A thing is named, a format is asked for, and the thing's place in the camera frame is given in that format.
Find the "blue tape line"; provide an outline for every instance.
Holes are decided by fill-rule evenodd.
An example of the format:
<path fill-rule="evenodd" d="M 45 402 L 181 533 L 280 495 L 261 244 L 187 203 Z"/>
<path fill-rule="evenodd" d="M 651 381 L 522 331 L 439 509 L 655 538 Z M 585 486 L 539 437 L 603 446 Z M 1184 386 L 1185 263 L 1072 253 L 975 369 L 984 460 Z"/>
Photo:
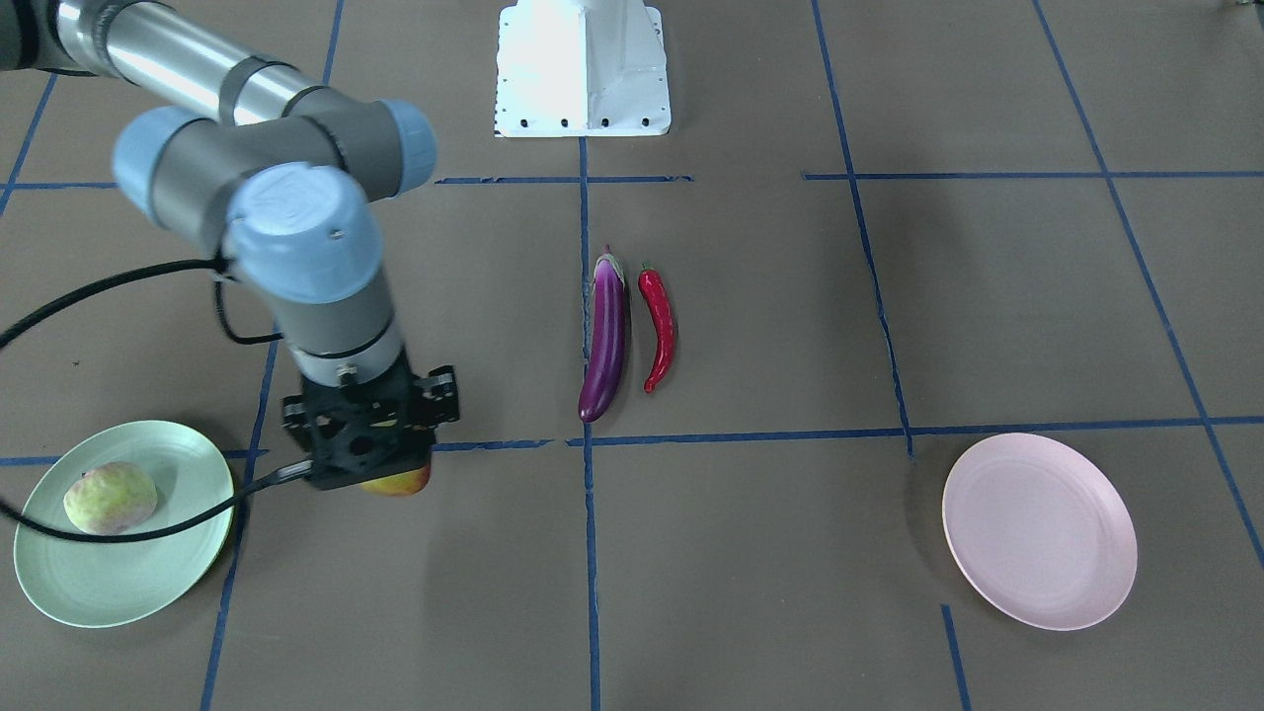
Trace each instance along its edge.
<path fill-rule="evenodd" d="M 114 190 L 119 187 L 116 182 L 19 182 L 14 183 L 14 190 L 72 190 L 72 189 L 99 189 Z"/>
<path fill-rule="evenodd" d="M 1189 371 L 1189 364 L 1186 362 L 1184 352 L 1181 349 L 1181 342 L 1177 339 L 1176 329 L 1172 326 L 1172 320 L 1168 318 L 1168 311 L 1163 306 L 1163 299 L 1159 296 L 1159 290 L 1154 283 L 1154 277 L 1150 275 L 1150 268 L 1145 262 L 1145 256 L 1141 253 L 1141 245 L 1136 240 L 1136 233 L 1133 230 L 1133 221 L 1129 220 L 1127 211 L 1124 209 L 1124 200 L 1119 195 L 1115 180 L 1106 168 L 1106 159 L 1102 157 L 1101 147 L 1097 143 L 1097 135 L 1093 133 L 1093 128 L 1088 123 L 1088 115 L 1085 113 L 1083 104 L 1079 101 L 1079 92 L 1076 91 L 1076 86 L 1071 81 L 1071 72 L 1067 71 L 1067 65 L 1062 58 L 1062 51 L 1058 49 L 1058 42 L 1054 39 L 1053 30 L 1049 28 L 1049 20 L 1045 18 L 1044 10 L 1040 8 L 1040 0 L 1031 0 L 1031 4 L 1035 8 L 1036 16 L 1040 19 L 1040 27 L 1044 29 L 1045 38 L 1049 40 L 1049 48 L 1053 51 L 1053 57 L 1058 62 L 1058 71 L 1062 72 L 1062 78 L 1067 83 L 1067 91 L 1071 94 L 1071 99 L 1076 105 L 1076 111 L 1079 114 L 1079 120 L 1085 127 L 1085 134 L 1088 137 L 1088 143 L 1092 145 L 1093 156 L 1097 157 L 1097 164 L 1106 176 L 1106 187 L 1110 190 L 1110 196 L 1115 202 L 1115 210 L 1119 213 L 1119 219 L 1124 224 L 1124 233 L 1127 235 L 1127 243 L 1133 248 L 1133 256 L 1136 258 L 1136 266 L 1141 271 L 1141 278 L 1145 281 L 1145 288 L 1149 290 L 1150 300 L 1154 302 L 1154 307 L 1159 312 L 1159 320 L 1163 323 L 1163 330 L 1168 334 L 1168 343 L 1172 345 L 1172 353 L 1176 356 L 1177 364 L 1181 367 L 1181 374 L 1184 377 L 1186 386 L 1189 388 L 1189 397 L 1193 399 L 1194 407 L 1198 410 L 1200 421 L 1207 433 L 1207 439 L 1211 442 L 1212 450 L 1216 453 L 1216 461 L 1220 464 L 1221 474 L 1225 477 L 1225 485 L 1229 487 L 1229 493 L 1234 500 L 1234 505 L 1237 507 L 1237 515 L 1243 520 L 1243 526 L 1246 528 L 1246 535 L 1251 541 L 1251 547 L 1255 549 L 1255 558 L 1259 560 L 1260 567 L 1264 568 L 1264 544 L 1260 541 L 1259 533 L 1255 530 L 1255 524 L 1251 521 L 1250 511 L 1248 511 L 1246 502 L 1243 500 L 1243 495 L 1237 488 L 1237 481 L 1234 477 L 1232 469 L 1229 467 L 1229 461 L 1225 458 L 1224 449 L 1220 445 L 1220 439 L 1216 436 L 1216 429 L 1212 426 L 1211 417 L 1207 416 L 1207 407 L 1202 401 L 1202 396 L 1198 393 L 1197 385 L 1194 385 L 1193 373 Z"/>
<path fill-rule="evenodd" d="M 343 28 L 343 3 L 344 0 L 337 0 L 334 6 L 334 27 L 329 32 L 329 51 L 325 53 L 325 71 L 320 75 L 321 83 L 327 85 L 330 77 L 334 75 L 334 56 L 337 53 L 337 34 Z"/>
<path fill-rule="evenodd" d="M 1015 172 L 953 172 L 953 173 L 856 173 L 856 180 L 1079 180 L 1079 178 L 1259 178 L 1264 171 L 1015 171 Z M 803 173 L 806 181 L 844 181 L 847 173 Z"/>
<path fill-rule="evenodd" d="M 632 182 L 694 182 L 694 176 L 593 176 L 589 182 L 632 183 Z"/>
<path fill-rule="evenodd" d="M 944 616 L 944 634 L 948 635 L 948 650 L 952 653 L 952 668 L 957 674 L 957 693 L 961 696 L 961 710 L 969 710 L 969 687 L 966 686 L 966 667 L 961 663 L 961 648 L 957 646 L 957 628 L 952 624 L 952 609 L 940 605 Z"/>
<path fill-rule="evenodd" d="M 1169 420 L 1100 420 L 1087 423 L 1018 423 L 999 425 L 956 425 L 942 428 L 913 428 L 918 436 L 942 436 L 957 434 L 1005 434 L 1023 431 L 1092 431 L 1092 430 L 1139 430 L 1163 428 L 1200 428 L 1198 417 L 1174 417 Z"/>
<path fill-rule="evenodd" d="M 1119 171 L 1106 173 L 1115 178 L 1253 178 L 1264 171 Z"/>
<path fill-rule="evenodd" d="M 245 461 L 245 473 L 241 486 L 254 481 L 254 466 L 259 449 L 259 440 L 263 438 L 263 423 L 268 414 L 268 399 L 272 391 L 272 373 L 277 364 L 277 342 L 268 344 L 268 359 L 263 366 L 263 380 L 259 386 L 259 405 L 254 415 L 254 429 L 250 431 L 250 457 Z M 229 566 L 228 576 L 224 578 L 224 588 L 220 591 L 220 611 L 215 616 L 215 636 L 211 638 L 211 654 L 206 660 L 206 681 L 202 684 L 201 711 L 210 711 L 211 697 L 215 693 L 215 679 L 220 671 L 220 653 L 224 649 L 224 631 L 228 629 L 229 606 L 233 601 L 233 584 L 236 582 L 238 562 L 241 559 L 241 538 L 245 534 L 245 524 L 250 517 L 249 501 L 243 501 L 238 509 L 238 517 L 233 531 L 233 563 Z"/>
<path fill-rule="evenodd" d="M 589 353 L 589 348 L 590 347 L 589 347 L 588 342 L 592 338 L 592 333 L 593 333 L 593 320 L 592 320 L 592 315 L 589 315 L 589 312 L 588 312 L 588 309 L 589 309 L 589 306 L 588 306 L 589 305 L 589 301 L 588 301 L 589 300 L 589 288 L 588 288 L 588 259 L 589 259 L 588 237 L 589 237 L 589 233 L 588 233 L 588 139 L 586 138 L 580 138 L 579 139 L 579 268 L 580 268 L 580 272 L 579 272 L 579 291 L 580 291 L 579 299 L 580 299 L 580 304 L 581 304 L 581 306 L 584 309 L 584 343 L 583 343 L 583 353 L 584 353 L 584 363 L 585 363 L 584 367 L 585 367 L 585 369 L 588 368 L 586 363 L 588 363 L 588 359 L 590 357 L 590 353 Z"/>
<path fill-rule="evenodd" d="M 504 442 L 444 442 L 431 448 L 434 452 L 474 452 L 477 449 L 540 449 L 551 439 L 511 439 Z"/>
<path fill-rule="evenodd" d="M 1097 172 L 1015 171 L 1015 172 L 958 172 L 958 173 L 858 173 L 856 180 L 1050 180 L 1100 178 Z"/>
<path fill-rule="evenodd" d="M 562 183 L 575 185 L 580 178 L 574 176 L 535 176 L 535 177 L 450 177 L 439 178 L 435 185 L 532 185 L 532 183 Z"/>
<path fill-rule="evenodd" d="M 21 139 L 21 148 L 18 151 L 18 158 L 13 162 L 13 170 L 9 171 L 9 180 L 5 181 L 4 191 L 0 192 L 0 215 L 4 215 L 5 209 L 9 206 L 9 196 L 13 195 L 14 185 L 18 182 L 18 175 L 21 173 L 21 166 L 27 163 L 27 154 L 30 152 L 30 143 L 35 139 L 35 129 L 39 128 L 39 119 L 44 116 L 44 109 L 48 106 L 48 97 L 53 95 L 54 86 L 57 86 L 57 75 L 48 75 L 48 83 L 44 85 L 44 94 L 39 97 L 39 104 L 35 105 L 35 113 L 30 116 L 30 125 L 27 127 L 27 135 Z"/>
<path fill-rule="evenodd" d="M 593 331 L 588 315 L 588 139 L 579 139 L 579 254 L 580 302 L 584 309 L 584 372 L 588 372 L 589 338 Z M 593 711 L 602 711 L 602 644 L 598 634 L 597 610 L 597 511 L 593 498 L 593 428 L 584 423 L 584 511 L 585 548 L 588 552 L 588 679 Z"/>
<path fill-rule="evenodd" d="M 1216 426 L 1220 425 L 1264 425 L 1264 415 L 1243 415 L 1236 417 L 1208 417 Z"/>
<path fill-rule="evenodd" d="M 0 457 L 0 467 L 52 467 L 61 457 Z"/>
<path fill-rule="evenodd" d="M 584 509 L 588 547 L 588 678 L 593 711 L 602 711 L 602 643 L 597 605 L 597 511 L 593 500 L 593 426 L 584 424 Z"/>
<path fill-rule="evenodd" d="M 435 185 L 578 185 L 589 183 L 642 183 L 642 182 L 694 182 L 694 176 L 489 176 L 446 177 Z"/>
<path fill-rule="evenodd" d="M 1264 416 L 1222 417 L 1217 424 L 1264 424 Z M 1198 417 L 1173 417 L 1168 420 L 1100 420 L 1085 423 L 1014 423 L 909 428 L 913 436 L 945 436 L 962 434 L 1002 434 L 1016 431 L 1093 431 L 1197 428 Z M 878 439 L 901 436 L 902 428 L 871 428 L 852 430 L 785 430 L 756 433 L 703 433 L 703 434 L 651 434 L 593 438 L 593 447 L 629 447 L 642 444 L 715 444 L 727 442 L 801 442 L 814 439 Z M 581 438 L 568 439 L 568 447 L 581 447 Z"/>
<path fill-rule="evenodd" d="M 913 434 L 909 431 L 909 410 L 904 401 L 904 386 L 900 383 L 900 367 L 895 357 L 895 344 L 891 342 L 891 326 L 886 319 L 886 305 L 882 302 L 882 285 L 877 277 L 877 264 L 873 262 L 873 245 L 870 243 L 868 225 L 865 221 L 865 206 L 861 204 L 861 189 L 856 181 L 856 166 L 852 163 L 852 148 L 847 140 L 847 124 L 843 121 L 843 106 L 838 100 L 838 85 L 834 81 L 834 63 L 829 58 L 829 44 L 825 42 L 825 25 L 820 19 L 820 3 L 811 0 L 811 14 L 817 20 L 817 39 L 820 42 L 820 58 L 825 63 L 825 80 L 829 82 L 829 97 L 834 104 L 834 121 L 838 124 L 838 140 L 843 148 L 843 163 L 847 166 L 847 182 L 852 191 L 852 205 L 856 209 L 856 223 L 861 232 L 861 245 L 865 248 L 865 262 L 873 281 L 873 301 L 877 304 L 877 320 L 886 340 L 886 356 L 891 362 L 891 385 L 895 388 L 895 402 L 900 411 L 900 426 L 904 428 L 904 442 L 913 457 Z"/>
<path fill-rule="evenodd" d="M 267 453 L 267 449 L 254 452 L 257 457 Z M 224 454 L 225 459 L 248 459 L 252 452 L 249 449 L 224 449 L 220 450 L 220 454 Z M 51 467 L 62 457 L 62 454 L 53 457 L 0 457 L 0 467 Z"/>
<path fill-rule="evenodd" d="M 803 430 L 803 431 L 752 431 L 752 433 L 709 433 L 709 434 L 647 434 L 628 436 L 593 438 L 593 447 L 628 447 L 641 444 L 715 444 L 724 442 L 799 442 L 811 439 L 872 439 L 901 436 L 900 428 L 875 428 L 861 430 Z M 581 447 L 583 439 L 566 440 L 568 447 Z"/>

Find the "black cable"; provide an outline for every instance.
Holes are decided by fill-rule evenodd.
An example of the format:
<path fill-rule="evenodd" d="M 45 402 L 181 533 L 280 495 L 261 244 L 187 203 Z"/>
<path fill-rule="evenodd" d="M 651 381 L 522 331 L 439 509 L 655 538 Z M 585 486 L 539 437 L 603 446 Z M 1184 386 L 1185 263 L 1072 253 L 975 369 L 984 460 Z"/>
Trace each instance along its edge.
<path fill-rule="evenodd" d="M 0 349 L 13 343 L 19 335 L 27 333 L 35 324 L 43 321 L 44 319 L 57 314 L 58 311 L 66 310 L 85 299 L 90 299 L 101 294 L 102 291 L 111 290 L 116 286 L 123 286 L 125 283 L 131 283 L 134 281 L 140 281 L 149 277 L 157 277 L 162 275 L 173 275 L 176 272 L 187 272 L 191 269 L 220 269 L 224 262 L 219 259 L 181 259 L 178 262 L 167 262 L 164 264 L 153 264 L 150 267 L 140 267 L 139 269 L 131 269 L 130 272 L 123 272 L 121 275 L 114 275 L 112 277 L 105 277 L 104 280 L 97 280 L 87 286 L 81 286 L 75 291 L 61 296 L 44 304 L 39 309 L 35 309 L 24 319 L 16 324 L 9 326 L 9 330 L 0 334 Z"/>
<path fill-rule="evenodd" d="M 284 334 L 273 333 L 268 335 L 238 335 L 229 325 L 229 316 L 224 309 L 224 282 L 215 280 L 215 315 L 220 320 L 220 328 L 224 329 L 224 335 L 229 337 L 229 340 L 238 343 L 240 345 L 258 345 L 260 343 L 272 343 L 273 340 L 281 340 Z"/>
<path fill-rule="evenodd" d="M 101 294 L 102 291 L 149 277 L 171 275 L 191 269 L 212 269 L 216 272 L 222 272 L 225 263 L 222 259 L 182 259 L 178 262 L 167 262 L 164 264 L 142 267 L 139 269 L 131 269 L 129 272 L 123 272 L 120 275 L 105 277 L 87 286 L 76 288 L 75 291 L 64 296 L 61 296 L 58 299 L 54 299 L 48 304 L 44 304 L 43 306 L 35 309 L 33 312 L 30 312 L 28 316 L 25 316 L 16 324 L 9 326 L 9 329 L 5 330 L 4 334 L 0 334 L 0 349 L 4 349 L 6 345 L 13 343 L 14 339 L 16 339 L 19 335 L 27 333 L 44 319 L 52 316 L 53 314 L 68 309 L 70 306 L 73 306 L 75 304 L 78 304 L 85 299 Z M 281 469 L 272 472 L 265 477 L 262 477 L 259 479 L 248 483 L 246 486 L 241 487 L 240 491 L 234 493 L 231 497 L 216 504 L 215 506 L 207 509 L 206 511 L 202 511 L 201 514 L 193 516 L 192 519 L 181 521 L 178 524 L 173 524 L 163 529 L 135 533 L 135 534 L 92 535 L 92 534 L 54 529 L 46 524 L 40 524 L 39 521 L 35 521 L 33 519 L 28 519 L 21 511 L 14 509 L 11 505 L 9 505 L 9 502 L 4 500 L 0 500 L 0 514 L 4 514 L 6 517 L 13 519 L 14 521 L 27 528 L 30 528 L 35 531 L 39 531 L 44 535 L 51 535 L 53 538 L 59 538 L 64 540 L 73 540 L 80 543 L 137 543 L 140 540 L 153 540 L 155 538 L 163 538 L 188 530 L 198 524 L 209 521 L 210 519 L 226 511 L 228 509 L 236 506 L 248 496 L 269 486 L 284 483 L 295 478 L 298 478 L 300 476 L 302 476 L 303 472 L 305 469 L 302 469 L 302 467 L 297 468 L 295 466 L 283 467 Z"/>
<path fill-rule="evenodd" d="M 46 524 L 40 524 L 39 521 L 28 519 L 24 514 L 21 514 L 20 511 L 18 511 L 13 506 L 10 506 L 6 501 L 3 501 L 3 500 L 0 500 L 0 512 L 3 512 L 5 516 L 9 516 L 14 521 L 18 521 L 19 524 L 21 524 L 21 525 L 24 525 L 24 526 L 27 526 L 29 529 L 34 529 L 34 530 L 44 534 L 44 535 L 51 535 L 53 538 L 59 538 L 59 539 L 63 539 L 63 540 L 73 540 L 73 541 L 77 541 L 77 543 L 137 543 L 137 541 L 140 541 L 140 540 L 153 540 L 155 538 L 164 538 L 164 536 L 168 536 L 168 535 L 178 534 L 181 531 L 186 531 L 186 530 L 196 526 L 197 524 L 202 524 L 205 521 L 209 521 L 212 517 L 215 517 L 216 515 L 222 514 L 228 509 L 231 509 L 233 506 L 236 506 L 238 502 L 240 502 L 245 497 L 250 496 L 252 493 L 254 493 L 254 492 L 257 492 L 259 490 L 268 488 L 273 483 L 277 483 L 277 482 L 276 481 L 269 481 L 268 477 L 263 477 L 260 479 L 255 479 L 255 481 L 245 485 L 244 487 L 241 487 L 240 491 L 238 491 L 236 493 L 234 493 L 229 498 L 225 498 L 224 501 L 220 501 L 215 506 L 211 506 L 210 509 L 207 509 L 206 511 L 202 511 L 201 514 L 193 516 L 192 519 L 187 519 L 185 521 L 181 521 L 178 524 L 173 524 L 173 525 L 167 526 L 164 529 L 155 529 L 155 530 L 152 530 L 152 531 L 144 531 L 144 533 L 138 533 L 138 534 L 92 535 L 92 534 L 83 534 L 83 533 L 67 531 L 67 530 L 62 530 L 62 529 L 54 529 L 54 528 L 48 526 Z"/>

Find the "gray floor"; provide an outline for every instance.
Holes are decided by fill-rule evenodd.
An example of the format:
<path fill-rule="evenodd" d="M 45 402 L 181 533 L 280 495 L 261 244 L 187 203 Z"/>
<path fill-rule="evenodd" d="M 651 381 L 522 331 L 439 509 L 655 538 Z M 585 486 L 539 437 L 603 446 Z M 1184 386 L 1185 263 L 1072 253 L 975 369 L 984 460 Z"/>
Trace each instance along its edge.
<path fill-rule="evenodd" d="M 416 497 L 260 493 L 241 541 L 131 625 L 46 619 L 6 555 L 0 707 L 1264 705 L 1255 8 L 657 0 L 671 133 L 580 143 L 492 137 L 507 0 L 173 4 L 431 116 L 442 183 L 375 214 L 413 363 L 458 367 L 464 419 Z M 155 105 L 0 76 L 5 325 L 193 256 L 109 185 Z M 509 180 L 451 180 L 489 177 Z M 581 276 L 607 243 L 664 273 L 680 354 L 640 392 L 635 299 L 624 392 L 585 429 Z M 202 430 L 239 477 L 298 458 L 293 363 L 230 344 L 209 297 L 166 277 L 6 349 L 0 495 L 139 419 Z M 943 483 L 1001 431 L 1119 488 L 1140 568 L 1106 622 L 1028 628 L 957 571 Z"/>

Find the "red chili pepper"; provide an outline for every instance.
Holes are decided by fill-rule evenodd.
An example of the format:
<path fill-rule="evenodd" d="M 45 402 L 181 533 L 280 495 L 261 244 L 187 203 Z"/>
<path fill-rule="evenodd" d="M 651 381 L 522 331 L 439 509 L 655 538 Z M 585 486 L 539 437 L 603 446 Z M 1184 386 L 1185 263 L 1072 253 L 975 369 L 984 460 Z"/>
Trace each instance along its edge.
<path fill-rule="evenodd" d="M 676 353 L 676 324 L 671 319 L 671 304 L 667 301 L 667 290 L 662 286 L 662 277 L 659 276 L 659 272 L 642 262 L 637 286 L 641 287 L 641 296 L 645 297 L 645 302 L 650 307 L 653 330 L 659 334 L 653 367 L 650 369 L 650 377 L 645 381 L 645 391 L 653 392 L 653 387 L 667 374 L 672 356 Z"/>

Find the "pink plate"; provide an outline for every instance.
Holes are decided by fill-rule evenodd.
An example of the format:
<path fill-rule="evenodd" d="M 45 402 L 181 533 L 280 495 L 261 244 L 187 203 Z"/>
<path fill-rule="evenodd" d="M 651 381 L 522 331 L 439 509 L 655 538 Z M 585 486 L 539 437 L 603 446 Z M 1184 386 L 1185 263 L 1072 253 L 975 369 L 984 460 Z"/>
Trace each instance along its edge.
<path fill-rule="evenodd" d="M 1079 630 L 1115 614 L 1136 578 L 1136 531 L 1106 476 L 1074 449 L 1001 434 L 961 455 L 944 534 L 975 590 L 1006 615 Z"/>

